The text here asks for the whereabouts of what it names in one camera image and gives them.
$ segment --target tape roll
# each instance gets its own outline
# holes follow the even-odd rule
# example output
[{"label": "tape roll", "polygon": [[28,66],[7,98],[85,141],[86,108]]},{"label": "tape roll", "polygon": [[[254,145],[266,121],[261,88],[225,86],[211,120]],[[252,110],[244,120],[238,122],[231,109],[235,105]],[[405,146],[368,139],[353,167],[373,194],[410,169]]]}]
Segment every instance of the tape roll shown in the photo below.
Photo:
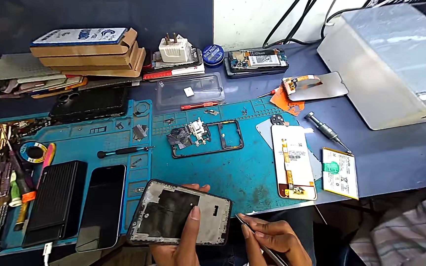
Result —
[{"label": "tape roll", "polygon": [[41,163],[45,159],[47,147],[39,142],[26,142],[19,149],[21,158],[31,163]]}]

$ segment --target barcode label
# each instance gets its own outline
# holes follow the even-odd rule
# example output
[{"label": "barcode label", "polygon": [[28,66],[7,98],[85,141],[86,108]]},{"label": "barcode label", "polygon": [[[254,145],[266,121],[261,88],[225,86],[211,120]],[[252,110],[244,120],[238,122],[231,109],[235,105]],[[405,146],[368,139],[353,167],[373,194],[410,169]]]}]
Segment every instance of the barcode label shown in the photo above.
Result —
[{"label": "barcode label", "polygon": [[256,55],[249,56],[251,65],[276,65],[279,63],[279,58],[276,55]]}]

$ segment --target white wall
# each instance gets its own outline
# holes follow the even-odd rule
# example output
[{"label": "white wall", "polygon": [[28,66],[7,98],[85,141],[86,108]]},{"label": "white wall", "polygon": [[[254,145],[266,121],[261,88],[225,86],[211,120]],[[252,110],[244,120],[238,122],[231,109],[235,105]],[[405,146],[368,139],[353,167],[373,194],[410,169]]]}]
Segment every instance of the white wall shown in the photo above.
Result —
[{"label": "white wall", "polygon": [[[317,0],[305,17],[295,39],[320,38],[325,14],[333,0]],[[213,41],[225,51],[262,46],[269,32],[293,0],[214,0]],[[330,15],[341,9],[363,6],[366,0],[337,0]],[[307,0],[301,0],[277,28],[269,43],[284,39],[303,13]]]}]

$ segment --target white charger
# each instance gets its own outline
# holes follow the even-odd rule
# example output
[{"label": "white charger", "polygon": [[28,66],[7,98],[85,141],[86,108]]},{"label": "white charger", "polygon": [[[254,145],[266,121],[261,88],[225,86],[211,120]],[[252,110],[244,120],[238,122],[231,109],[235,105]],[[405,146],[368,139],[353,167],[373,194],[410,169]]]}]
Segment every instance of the white charger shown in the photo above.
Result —
[{"label": "white charger", "polygon": [[188,61],[190,47],[188,40],[174,33],[174,38],[170,39],[169,34],[160,40],[159,51],[162,61],[169,63],[185,63]]}]

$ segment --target hand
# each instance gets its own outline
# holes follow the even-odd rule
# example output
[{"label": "hand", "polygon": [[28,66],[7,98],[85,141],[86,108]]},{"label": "hand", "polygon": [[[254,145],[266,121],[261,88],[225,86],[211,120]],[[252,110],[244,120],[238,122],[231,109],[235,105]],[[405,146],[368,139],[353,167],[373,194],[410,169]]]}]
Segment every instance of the hand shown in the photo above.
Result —
[{"label": "hand", "polygon": [[285,253],[290,266],[311,266],[311,259],[295,232],[286,221],[268,222],[244,214],[239,216],[256,232],[241,225],[250,266],[266,266],[259,243],[278,252]]},{"label": "hand", "polygon": [[[200,187],[199,184],[183,184],[182,186],[202,192],[210,191],[210,185]],[[149,245],[152,256],[158,266],[198,266],[195,245],[200,229],[200,208],[194,206],[186,219],[180,243],[173,245]]]}]

